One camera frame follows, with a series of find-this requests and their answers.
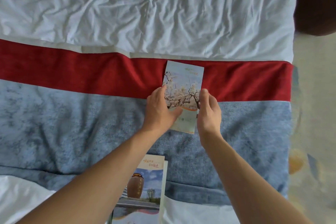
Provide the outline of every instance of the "blue fabric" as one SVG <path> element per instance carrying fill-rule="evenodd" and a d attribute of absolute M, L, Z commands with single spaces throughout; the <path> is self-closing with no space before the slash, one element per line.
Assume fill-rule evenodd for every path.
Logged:
<path fill-rule="evenodd" d="M 83 94 L 0 80 L 0 175 L 58 190 L 142 125 L 145 100 Z M 229 144 L 286 196 L 289 102 L 221 102 Z M 230 201 L 194 135 L 169 130 L 149 154 L 165 155 L 166 196 L 197 204 Z"/>

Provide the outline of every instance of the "brown headboard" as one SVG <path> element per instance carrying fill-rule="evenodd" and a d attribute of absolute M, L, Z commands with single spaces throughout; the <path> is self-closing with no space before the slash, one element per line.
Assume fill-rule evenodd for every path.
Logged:
<path fill-rule="evenodd" d="M 336 0 L 297 0 L 296 30 L 309 35 L 336 32 Z"/>

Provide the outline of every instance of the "red fabric stripe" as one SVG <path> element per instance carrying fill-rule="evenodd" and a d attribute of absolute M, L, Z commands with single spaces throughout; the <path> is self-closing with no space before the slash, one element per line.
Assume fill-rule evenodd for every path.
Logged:
<path fill-rule="evenodd" d="M 165 59 L 80 54 L 0 40 L 0 79 L 75 92 L 146 98 L 161 86 Z M 190 61 L 218 101 L 290 101 L 292 65 L 283 61 Z"/>

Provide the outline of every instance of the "left hand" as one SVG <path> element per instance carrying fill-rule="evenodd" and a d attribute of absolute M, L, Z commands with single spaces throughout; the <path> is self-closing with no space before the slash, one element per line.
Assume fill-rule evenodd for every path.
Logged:
<path fill-rule="evenodd" d="M 145 120 L 141 130 L 154 132 L 159 138 L 162 136 L 181 115 L 183 109 L 178 106 L 174 111 L 169 111 L 165 100 L 166 86 L 157 88 L 147 98 Z"/>

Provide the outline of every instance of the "floor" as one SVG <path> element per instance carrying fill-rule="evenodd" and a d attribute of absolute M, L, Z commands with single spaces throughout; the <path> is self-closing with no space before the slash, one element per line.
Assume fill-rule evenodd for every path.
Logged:
<path fill-rule="evenodd" d="M 336 34 L 296 35 L 289 200 L 314 223 L 336 223 Z"/>

